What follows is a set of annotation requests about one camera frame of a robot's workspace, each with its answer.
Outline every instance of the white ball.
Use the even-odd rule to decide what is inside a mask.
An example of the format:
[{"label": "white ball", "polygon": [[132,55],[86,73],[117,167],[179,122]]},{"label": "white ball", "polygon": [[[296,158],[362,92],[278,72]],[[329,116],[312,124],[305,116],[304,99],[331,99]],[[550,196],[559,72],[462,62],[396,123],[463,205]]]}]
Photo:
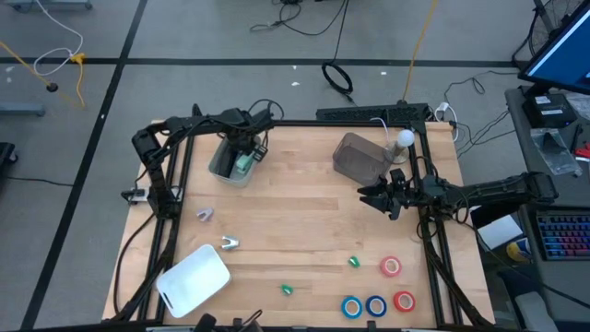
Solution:
[{"label": "white ball", "polygon": [[414,144],[414,133],[411,130],[404,129],[397,135],[397,145],[401,148],[407,148]]}]

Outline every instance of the wire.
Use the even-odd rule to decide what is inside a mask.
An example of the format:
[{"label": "wire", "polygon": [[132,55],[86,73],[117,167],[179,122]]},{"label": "wire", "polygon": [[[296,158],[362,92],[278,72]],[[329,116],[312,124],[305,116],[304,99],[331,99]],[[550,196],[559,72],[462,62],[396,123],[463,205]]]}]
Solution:
[{"label": "wire", "polygon": [[16,180],[16,181],[31,181],[31,182],[42,182],[42,183],[46,183],[46,184],[53,184],[53,185],[57,185],[57,186],[67,186],[67,187],[73,187],[73,184],[64,184],[64,183],[58,183],[56,181],[51,181],[51,180],[45,180],[45,179],[38,179],[38,178],[23,178],[23,177],[16,177],[16,176],[3,176],[5,179],[9,179],[9,180]]},{"label": "wire", "polygon": [[463,156],[464,154],[466,154],[466,153],[467,153],[467,152],[468,152],[468,151],[469,151],[471,148],[473,148],[474,146],[477,146],[477,145],[482,145],[482,144],[486,144],[486,143],[490,142],[491,140],[494,140],[494,139],[496,139],[496,138],[500,138],[500,137],[502,137],[502,136],[510,135],[511,133],[513,133],[513,132],[515,132],[515,131],[516,131],[516,130],[514,130],[514,129],[513,129],[513,130],[511,130],[511,131],[508,131],[508,132],[505,132],[505,133],[502,133],[502,134],[496,135],[496,136],[494,136],[494,137],[488,138],[488,139],[486,139],[486,140],[485,140],[485,141],[483,141],[483,142],[479,142],[479,143],[477,143],[477,142],[476,142],[476,144],[472,145],[471,147],[469,147],[469,148],[468,148],[467,150],[465,150],[464,152],[461,152],[457,158],[458,158],[458,159],[459,159],[459,158],[461,158],[461,156]]},{"label": "wire", "polygon": [[469,142],[471,142],[471,146],[469,148],[467,148],[466,150],[461,151],[462,148],[464,148],[467,144],[469,144],[469,142],[465,143],[461,148],[459,148],[457,150],[457,152],[460,152],[459,155],[457,156],[457,158],[461,158],[461,156],[463,156],[464,154],[466,154],[470,149],[472,149],[474,146],[476,145],[482,145],[484,143],[488,143],[493,139],[502,137],[502,136],[506,136],[508,134],[511,134],[514,130],[510,131],[510,132],[506,132],[497,136],[494,136],[492,138],[489,138],[487,140],[485,140],[484,142],[479,142],[479,140],[481,140],[481,138],[483,138],[494,125],[499,124],[506,116],[508,115],[508,111],[503,112],[500,117],[498,117],[496,120],[492,121],[489,124],[486,124],[483,128],[481,128],[479,131],[476,132],[475,136],[477,137],[475,139],[475,141],[472,141],[472,137],[469,138]]},{"label": "wire", "polygon": [[263,102],[263,101],[267,101],[268,104],[266,105],[266,108],[270,111],[270,107],[272,105],[276,105],[278,107],[278,109],[280,110],[280,119],[279,120],[283,120],[285,118],[285,110],[283,110],[283,107],[276,101],[270,100],[270,99],[266,99],[266,98],[262,98],[259,99],[258,101],[255,101],[252,106],[250,106],[250,108],[248,108],[248,113],[250,113],[252,111],[252,109],[254,108],[254,106],[256,106],[257,104]]},{"label": "wire", "polygon": [[533,37],[533,31],[535,29],[535,23],[537,23],[537,19],[538,19],[538,10],[537,10],[537,8],[535,8],[535,9],[533,9],[533,11],[535,12],[535,15],[533,16],[533,21],[531,22],[531,25],[528,28],[528,34],[526,35],[526,38],[523,40],[523,42],[518,46],[518,48],[516,48],[516,51],[514,51],[514,53],[512,55],[513,65],[521,70],[523,68],[518,65],[518,61],[516,61],[516,55],[523,49],[523,47],[525,47],[527,42],[528,42],[529,52],[531,53],[531,55],[535,55],[535,52],[533,51],[533,43],[531,41],[532,41],[532,37]]},{"label": "wire", "polygon": [[[330,29],[330,27],[332,27],[332,25],[334,24],[334,22],[336,21],[336,19],[338,18],[338,16],[340,15],[340,13],[342,12],[342,8],[344,8],[344,4],[347,3],[348,0],[342,0],[342,5],[340,5],[340,8],[338,9],[338,12],[336,13],[336,15],[334,16],[334,18],[332,18],[332,20],[330,21],[330,23],[327,25],[327,27],[325,27],[323,30],[320,30],[319,32],[306,32],[306,31],[302,31],[302,30],[298,30],[295,29],[293,27],[291,27],[289,24],[287,24],[287,22],[293,20],[294,18],[298,17],[299,14],[301,13],[301,5],[298,4],[297,2],[284,2],[283,6],[280,8],[280,10],[278,11],[278,20],[275,21],[274,23],[271,24],[255,24],[252,27],[250,27],[250,32],[257,32],[257,31],[264,31],[264,30],[271,30],[274,28],[278,28],[280,26],[285,26],[286,28],[293,30],[299,34],[302,34],[304,36],[319,36],[321,34],[323,34],[324,32],[328,31],[328,29]],[[276,3],[274,1],[271,0],[271,3],[273,5],[278,5],[279,3]],[[293,6],[297,7],[297,12],[295,13],[295,15],[291,16],[289,15],[287,18],[283,18],[283,11],[285,10],[285,8],[289,7],[292,8]]]},{"label": "wire", "polygon": [[389,143],[389,130],[387,130],[387,124],[385,124],[384,119],[382,119],[382,118],[371,118],[369,120],[370,121],[381,121],[381,124],[383,125],[383,129],[385,129],[385,137],[387,138],[387,143]]},{"label": "wire", "polygon": [[[328,81],[328,84],[330,84],[330,87],[332,87],[332,89],[334,89],[336,92],[343,95],[347,99],[348,102],[357,106],[357,103],[352,99],[352,97],[350,97],[350,94],[352,93],[352,91],[354,91],[354,88],[352,87],[352,79],[347,74],[347,72],[344,71],[344,69],[342,69],[339,65],[335,64],[336,57],[338,56],[338,50],[340,48],[340,39],[342,38],[342,30],[344,29],[344,21],[347,18],[348,2],[349,2],[349,0],[343,0],[343,2],[342,2],[343,6],[344,6],[344,4],[346,4],[346,5],[344,6],[344,14],[342,15],[342,22],[340,23],[340,31],[338,32],[338,41],[336,42],[336,51],[334,52],[334,57],[332,58],[331,61],[326,61],[322,64],[322,73],[324,74],[325,80]],[[344,78],[344,80],[347,82],[347,85],[348,85],[347,88],[339,86],[328,75],[328,72],[327,72],[328,67],[334,68],[334,70],[336,70],[337,73],[340,74],[340,76],[342,76],[342,78]]]},{"label": "wire", "polygon": [[84,98],[82,97],[82,93],[80,93],[80,86],[82,85],[82,78],[84,77],[84,65],[82,65],[82,63],[78,63],[78,65],[80,66],[80,77],[77,79],[77,84],[76,84],[76,94],[77,97],[80,98],[80,103],[82,104],[82,107],[86,107],[86,103],[84,102]]},{"label": "wire", "polygon": [[[441,119],[439,119],[439,117],[436,115],[436,113],[442,112],[442,118],[444,119],[444,114],[446,113],[446,110],[451,110],[451,113],[453,114],[454,121],[456,123],[458,123],[459,119],[457,118],[457,113],[454,111],[453,107],[449,103],[446,103],[446,102],[441,103],[441,105],[434,112],[432,112],[432,115],[434,116],[434,120],[436,120],[436,122],[442,121]],[[458,138],[459,138],[459,130],[457,130],[455,128],[453,141],[456,142]]]},{"label": "wire", "polygon": [[483,84],[481,84],[481,82],[479,82],[478,77],[486,75],[486,74],[494,74],[494,75],[516,75],[518,73],[503,73],[503,72],[497,72],[495,70],[488,70],[479,74],[475,74],[474,76],[464,79],[462,81],[458,81],[458,82],[451,82],[449,84],[449,86],[446,88],[446,90],[444,91],[444,101],[446,101],[447,103],[451,103],[449,101],[449,96],[448,93],[449,91],[451,91],[451,88],[455,85],[462,85],[465,84],[467,82],[471,82],[471,84],[473,85],[473,89],[476,91],[477,94],[479,95],[484,95],[486,94],[486,88],[484,88]]},{"label": "wire", "polygon": [[514,273],[516,273],[520,277],[522,277],[524,279],[528,279],[529,281],[532,281],[533,283],[537,284],[538,287],[543,287],[543,288],[547,289],[548,291],[551,291],[551,292],[555,293],[556,295],[561,296],[564,299],[567,299],[567,300],[570,300],[574,303],[580,304],[586,309],[590,309],[590,304],[588,304],[587,302],[584,302],[580,299],[574,298],[572,295],[566,294],[563,291],[556,290],[553,287],[549,286],[548,284],[546,284],[536,278],[528,276],[525,273],[517,270],[514,267],[511,267],[510,264],[506,263],[502,258],[497,256],[493,251],[491,251],[490,247],[483,241],[483,239],[481,238],[481,235],[479,234],[478,230],[476,230],[475,227],[473,227],[472,225],[467,224],[467,223],[465,223],[464,225],[467,226],[468,228],[470,228],[471,230],[473,230],[473,232],[476,234],[476,237],[478,238],[478,244],[480,246],[484,247],[484,249],[487,250],[487,253],[489,253],[492,257],[494,257],[494,259],[496,259],[500,264],[502,264],[505,267],[510,268]]},{"label": "wire", "polygon": [[152,213],[147,219],[146,221],[144,221],[138,228],[136,231],[134,231],[133,234],[131,234],[131,236],[129,237],[129,239],[127,239],[127,242],[124,244],[123,249],[121,249],[121,253],[119,254],[119,259],[117,260],[117,268],[115,269],[114,272],[114,285],[112,286],[112,308],[114,309],[114,311],[119,314],[119,277],[121,276],[121,263],[123,262],[123,257],[125,255],[125,252],[127,251],[127,248],[129,247],[129,244],[131,244],[131,242],[133,241],[133,239],[135,239],[135,237],[142,231],[144,230],[147,225],[149,224],[149,222],[154,218],[156,214]]},{"label": "wire", "polygon": [[[254,108],[254,106],[256,104],[258,104],[258,103],[260,103],[262,101],[268,101],[268,105],[275,104],[279,108],[279,110],[280,110],[281,117],[280,117],[279,120],[283,120],[283,118],[285,117],[285,111],[283,110],[283,107],[278,102],[273,101],[273,100],[270,100],[270,99],[260,99],[258,101],[255,101],[252,104],[252,106],[250,106],[250,108],[248,109],[247,112],[249,113]],[[166,140],[166,142],[164,142],[164,145],[162,146],[162,148],[166,148],[169,152],[170,151],[173,151],[176,147],[178,147],[184,141],[185,138],[189,137],[193,133],[193,130],[196,130],[196,128],[199,125],[202,125],[202,124],[204,124],[206,122],[212,122],[212,123],[217,123],[217,124],[221,124],[221,125],[226,125],[226,126],[229,126],[229,127],[232,127],[232,128],[236,128],[236,129],[241,129],[241,130],[256,128],[259,125],[259,123],[256,123],[256,124],[251,124],[250,126],[247,126],[247,127],[239,127],[239,126],[234,125],[234,124],[227,124],[227,123],[221,122],[219,120],[214,120],[214,119],[211,119],[211,118],[206,117],[201,122],[193,125],[193,127],[191,129],[189,129],[180,139],[178,139],[178,141],[173,146],[170,146],[169,148],[167,148],[169,146],[169,140],[170,140],[170,138],[168,138]]]},{"label": "wire", "polygon": [[504,112],[500,113],[500,115],[497,118],[495,118],[494,120],[488,122],[481,129],[479,129],[474,136],[471,136],[471,128],[467,124],[457,123],[458,125],[462,125],[462,126],[466,127],[467,128],[467,131],[468,131],[468,135],[469,135],[469,140],[461,148],[458,148],[457,151],[460,151],[461,149],[463,149],[464,147],[466,147],[467,144],[469,144],[469,143],[474,144],[474,137],[476,137],[477,139],[480,139],[480,136],[479,135],[481,134],[481,132],[483,132],[484,130],[488,129],[488,126],[489,125],[491,125],[491,126],[496,125],[499,121],[501,121],[504,117],[506,117],[506,115],[508,115],[508,111],[504,111]]},{"label": "wire", "polygon": [[246,319],[243,323],[242,323],[242,327],[238,330],[238,332],[243,332],[245,331],[248,327],[250,327],[251,324],[254,323],[254,321],[256,321],[256,319],[258,319],[260,316],[262,315],[262,310],[258,309],[256,312],[254,312],[248,319]]},{"label": "wire", "polygon": [[[43,54],[42,56],[38,57],[35,62],[33,63],[33,69],[35,70],[35,73],[39,76],[48,76],[51,75],[53,73],[55,73],[56,71],[60,70],[72,57],[74,57],[74,55],[76,55],[78,52],[80,52],[80,49],[82,48],[82,44],[84,43],[84,36],[82,36],[79,32],[77,32],[76,30],[73,30],[71,28],[68,28],[67,26],[65,26],[64,24],[62,24],[60,21],[58,21],[57,19],[53,18],[53,16],[51,16],[49,14],[49,12],[47,11],[47,9],[45,9],[45,7],[41,4],[41,1],[39,0],[35,0],[37,2],[37,5],[41,8],[41,10],[43,11],[43,13],[45,14],[45,16],[47,16],[50,20],[52,20],[55,24],[57,24],[58,26],[64,28],[65,30],[68,30],[74,34],[76,34],[79,38],[80,38],[80,44],[77,46],[76,51],[72,52],[72,50],[68,49],[67,47],[60,47],[60,48],[56,48],[53,49],[45,54]],[[54,70],[48,72],[48,73],[40,73],[39,70],[37,70],[37,64],[40,62],[40,60],[42,60],[44,57],[48,56],[51,53],[55,53],[55,52],[59,52],[59,51],[66,51],[68,53],[68,57],[59,65],[57,66]]]},{"label": "wire", "polygon": [[424,35],[426,34],[426,30],[428,26],[431,24],[432,14],[434,14],[434,9],[438,4],[439,0],[432,0],[431,10],[426,17],[426,22],[424,22],[424,27],[422,27],[422,32],[420,33],[420,37],[418,38],[418,42],[416,43],[416,47],[414,48],[414,54],[412,54],[412,61],[409,63],[409,69],[407,71],[407,78],[406,78],[406,88],[404,89],[404,94],[402,95],[402,101],[406,100],[407,91],[409,90],[409,83],[412,80],[412,70],[414,69],[414,62],[416,61],[416,56],[418,55],[418,50],[420,49],[420,44],[424,39]]},{"label": "wire", "polygon": [[[35,77],[36,77],[36,78],[38,78],[38,79],[39,79],[41,82],[43,82],[43,84],[44,84],[44,85],[47,87],[47,89],[48,89],[48,90],[50,90],[50,89],[57,89],[57,85],[56,85],[55,83],[52,83],[52,82],[48,81],[48,80],[47,80],[45,77],[42,77],[42,76],[38,75],[38,74],[37,74],[37,73],[36,73],[36,72],[33,70],[33,68],[32,68],[32,67],[31,67],[29,64],[27,64],[27,63],[26,63],[26,62],[25,62],[25,61],[24,61],[24,60],[23,60],[23,59],[22,59],[22,58],[21,58],[21,57],[20,57],[18,54],[16,54],[14,51],[12,51],[12,50],[10,49],[10,47],[8,47],[8,45],[6,45],[6,44],[5,44],[5,43],[3,43],[2,41],[0,41],[0,46],[1,46],[2,48],[4,48],[4,49],[5,49],[5,50],[6,50],[6,51],[7,51],[7,52],[10,54],[10,55],[12,55],[12,56],[13,56],[15,59],[17,59],[17,61],[19,61],[21,65],[24,65],[24,66],[25,66],[25,67],[26,67],[26,68],[27,68],[27,69],[28,69],[28,70],[31,72],[31,74],[32,74],[33,76],[35,76]],[[67,102],[69,102],[69,103],[71,103],[71,104],[73,104],[73,105],[76,105],[76,106],[77,106],[77,103],[76,103],[76,102],[75,102],[75,101],[74,101],[72,98],[70,98],[68,95],[66,95],[66,94],[64,94],[64,93],[62,93],[62,92],[60,92],[60,91],[57,91],[57,95],[58,95],[58,96],[60,96],[60,97],[61,97],[62,99],[64,99],[65,101],[67,101]]]},{"label": "wire", "polygon": [[34,5],[34,3],[35,3],[35,0],[30,0],[30,2],[29,2],[29,6],[27,7],[27,9],[23,9],[23,8],[22,8],[22,7],[23,7],[23,5],[12,5],[12,8],[13,8],[14,10],[16,10],[18,13],[21,13],[21,14],[27,14],[27,13],[29,13],[29,12],[30,12],[30,10],[33,8],[33,5]]}]

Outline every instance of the computer monitor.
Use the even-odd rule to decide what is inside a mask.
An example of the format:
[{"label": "computer monitor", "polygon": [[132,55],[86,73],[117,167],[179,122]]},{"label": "computer monitor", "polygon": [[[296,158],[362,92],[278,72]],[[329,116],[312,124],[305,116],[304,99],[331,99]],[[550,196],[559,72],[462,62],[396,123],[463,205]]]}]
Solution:
[{"label": "computer monitor", "polygon": [[535,82],[530,92],[537,95],[553,87],[590,95],[590,0],[551,33],[519,78]]}]

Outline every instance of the clear plastic box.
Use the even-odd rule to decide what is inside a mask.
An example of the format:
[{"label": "clear plastic box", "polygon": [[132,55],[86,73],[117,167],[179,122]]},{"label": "clear plastic box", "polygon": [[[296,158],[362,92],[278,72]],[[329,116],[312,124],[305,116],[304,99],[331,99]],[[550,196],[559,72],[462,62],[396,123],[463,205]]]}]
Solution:
[{"label": "clear plastic box", "polygon": [[[257,144],[260,144],[260,137],[257,136],[254,140]],[[256,165],[258,164],[258,161],[256,161],[256,160],[252,161],[252,165],[250,166],[250,169],[248,170],[248,172],[246,174],[242,174],[240,172],[237,172],[237,167],[234,164],[233,168],[231,169],[231,175],[229,178],[219,175],[218,174],[219,159],[221,158],[221,155],[223,155],[223,153],[225,152],[225,150],[229,146],[230,145],[228,143],[227,138],[223,138],[221,143],[219,143],[218,149],[215,151],[215,155],[213,155],[213,159],[211,160],[211,162],[209,162],[209,171],[211,172],[211,174],[213,174],[213,176],[215,176],[218,180],[220,180],[224,184],[229,184],[229,185],[233,185],[233,186],[236,186],[239,188],[244,188],[250,182],[250,179],[252,178],[252,173],[254,172],[254,167],[256,167]]]},{"label": "clear plastic box", "polygon": [[346,133],[332,155],[334,171],[364,186],[376,184],[391,167],[385,149],[354,133]]}]

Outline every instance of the white paper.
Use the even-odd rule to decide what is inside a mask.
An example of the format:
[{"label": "white paper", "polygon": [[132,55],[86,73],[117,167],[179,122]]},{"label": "white paper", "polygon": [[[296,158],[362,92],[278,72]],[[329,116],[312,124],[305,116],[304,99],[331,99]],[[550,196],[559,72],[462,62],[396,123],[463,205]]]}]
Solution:
[{"label": "white paper", "polygon": [[518,227],[518,224],[510,215],[494,220],[490,224],[478,228],[478,232],[481,239],[490,249],[497,248],[523,234],[523,231]]}]

